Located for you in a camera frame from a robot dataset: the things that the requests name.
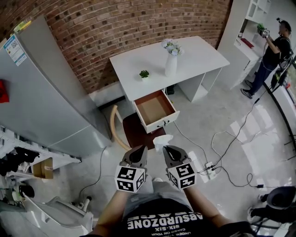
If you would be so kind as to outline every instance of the white desk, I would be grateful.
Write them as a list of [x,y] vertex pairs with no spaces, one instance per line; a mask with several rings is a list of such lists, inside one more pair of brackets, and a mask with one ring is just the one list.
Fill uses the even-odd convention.
[[[120,83],[130,101],[178,83],[192,102],[205,96],[214,84],[221,68],[229,62],[201,37],[174,39],[185,53],[178,56],[177,73],[165,76],[168,52],[160,43],[134,49],[110,58]],[[148,79],[139,73],[147,70]]]

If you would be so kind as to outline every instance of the gray shorts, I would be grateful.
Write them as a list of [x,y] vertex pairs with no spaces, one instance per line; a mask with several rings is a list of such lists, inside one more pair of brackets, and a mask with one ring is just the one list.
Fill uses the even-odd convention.
[[172,199],[192,210],[183,191],[178,190],[168,182],[152,181],[151,176],[148,175],[138,192],[129,197],[123,217],[137,209],[139,205],[159,198]]

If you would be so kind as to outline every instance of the refrigerator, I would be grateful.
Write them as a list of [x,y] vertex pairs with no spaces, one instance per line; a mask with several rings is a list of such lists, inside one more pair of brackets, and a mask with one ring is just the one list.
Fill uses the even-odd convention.
[[0,125],[73,156],[85,157],[111,144],[106,119],[64,58],[44,16],[0,48],[0,79],[9,96],[9,103],[0,103]]

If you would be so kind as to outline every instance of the white vase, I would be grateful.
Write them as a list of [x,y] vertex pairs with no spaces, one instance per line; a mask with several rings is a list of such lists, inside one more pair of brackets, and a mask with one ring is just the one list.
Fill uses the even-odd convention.
[[177,71],[177,56],[168,54],[168,57],[166,60],[165,74],[167,77],[174,77],[176,75],[176,71]]

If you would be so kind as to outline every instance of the white tissue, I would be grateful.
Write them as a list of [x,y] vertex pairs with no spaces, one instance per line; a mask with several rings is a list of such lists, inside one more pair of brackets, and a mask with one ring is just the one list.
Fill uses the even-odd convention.
[[155,150],[157,153],[162,154],[162,148],[169,145],[168,142],[172,140],[173,135],[162,135],[153,139]]

